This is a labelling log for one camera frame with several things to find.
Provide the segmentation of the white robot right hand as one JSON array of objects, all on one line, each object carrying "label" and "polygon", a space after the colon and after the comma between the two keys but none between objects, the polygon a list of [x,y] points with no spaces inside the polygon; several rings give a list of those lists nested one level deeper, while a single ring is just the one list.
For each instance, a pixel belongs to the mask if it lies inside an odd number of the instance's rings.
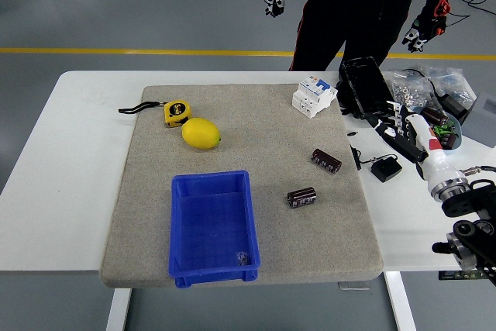
[{"label": "white robot right hand", "polygon": [[416,165],[418,174],[427,182],[430,195],[444,202],[470,190],[462,171],[450,165],[434,131],[424,117],[397,102],[387,102],[384,111],[390,118],[366,112],[367,120],[382,140],[393,150]]}]

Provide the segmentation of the person's left hand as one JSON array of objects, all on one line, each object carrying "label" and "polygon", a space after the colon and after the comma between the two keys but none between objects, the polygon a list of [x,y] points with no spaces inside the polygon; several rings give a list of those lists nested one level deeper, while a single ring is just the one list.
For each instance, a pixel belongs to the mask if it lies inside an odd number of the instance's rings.
[{"label": "person's left hand", "polygon": [[418,16],[404,35],[401,44],[406,45],[411,53],[422,52],[430,40],[445,33],[446,20],[446,16],[434,18]]}]

